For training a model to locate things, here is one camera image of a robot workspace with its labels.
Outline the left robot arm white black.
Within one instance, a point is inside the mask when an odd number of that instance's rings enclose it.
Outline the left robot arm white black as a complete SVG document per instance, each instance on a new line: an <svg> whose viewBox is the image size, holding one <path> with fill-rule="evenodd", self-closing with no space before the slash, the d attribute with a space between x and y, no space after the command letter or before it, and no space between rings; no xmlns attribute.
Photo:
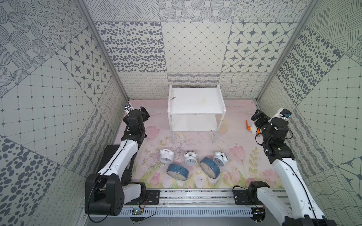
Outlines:
<svg viewBox="0 0 362 226"><path fill-rule="evenodd" d="M150 115L144 107L135 109L128 102L123 109L126 127L120 145L106 147L98 172L85 182L84 210L88 216L117 216L125 204L146 198L145 184L131 179L135 157L147 137L144 122Z"/></svg>

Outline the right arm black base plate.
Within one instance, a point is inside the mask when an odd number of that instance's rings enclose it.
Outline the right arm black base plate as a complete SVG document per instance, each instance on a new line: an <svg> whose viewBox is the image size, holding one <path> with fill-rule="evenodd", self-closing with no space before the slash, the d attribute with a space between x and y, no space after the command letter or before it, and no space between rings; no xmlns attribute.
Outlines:
<svg viewBox="0 0 362 226"><path fill-rule="evenodd" d="M244 189L233 189L234 202L236 205L260 205L256 200L249 196L248 191Z"/></svg>

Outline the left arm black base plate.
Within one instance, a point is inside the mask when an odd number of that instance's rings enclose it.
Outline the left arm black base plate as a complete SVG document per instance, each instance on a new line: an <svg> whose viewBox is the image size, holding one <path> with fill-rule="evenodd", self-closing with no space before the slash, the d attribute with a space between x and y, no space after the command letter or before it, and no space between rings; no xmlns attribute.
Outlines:
<svg viewBox="0 0 362 226"><path fill-rule="evenodd" d="M140 197L132 200L131 205L158 205L160 190L141 191Z"/></svg>

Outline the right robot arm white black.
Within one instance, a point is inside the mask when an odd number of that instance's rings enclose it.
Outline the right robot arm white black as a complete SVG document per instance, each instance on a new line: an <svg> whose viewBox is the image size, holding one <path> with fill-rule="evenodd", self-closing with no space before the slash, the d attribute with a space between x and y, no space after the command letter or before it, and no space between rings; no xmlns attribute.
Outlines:
<svg viewBox="0 0 362 226"><path fill-rule="evenodd" d="M251 218L256 222L265 219L264 208L267 208L282 226L334 226L336 222L327 219L312 198L300 175L295 156L285 144L290 132L288 119L291 115L289 110L280 108L273 117L268 117L257 109L251 118L260 130L259 135L263 138L261 146L282 181L290 205L287 206L263 181L252 181L247 189L234 186L235 203L251 204Z"/></svg>

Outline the white plastic twin-bell alarm clock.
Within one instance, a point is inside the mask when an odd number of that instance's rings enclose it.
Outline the white plastic twin-bell alarm clock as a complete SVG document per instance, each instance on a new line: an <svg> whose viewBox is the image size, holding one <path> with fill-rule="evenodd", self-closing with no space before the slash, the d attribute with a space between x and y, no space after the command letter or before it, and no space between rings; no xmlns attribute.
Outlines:
<svg viewBox="0 0 362 226"><path fill-rule="evenodd" d="M169 149L161 149L159 160L164 164L172 164L174 161L174 151L171 151Z"/></svg>

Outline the white metal twin-bell alarm clock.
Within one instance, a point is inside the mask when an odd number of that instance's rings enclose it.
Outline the white metal twin-bell alarm clock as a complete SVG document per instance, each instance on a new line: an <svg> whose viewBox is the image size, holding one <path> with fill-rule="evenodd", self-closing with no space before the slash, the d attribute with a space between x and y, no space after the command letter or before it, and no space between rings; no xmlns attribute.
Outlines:
<svg viewBox="0 0 362 226"><path fill-rule="evenodd" d="M218 166L223 167L228 163L229 158L225 153L223 153L221 151L216 151L215 154L214 154L214 157L213 157L213 161Z"/></svg>

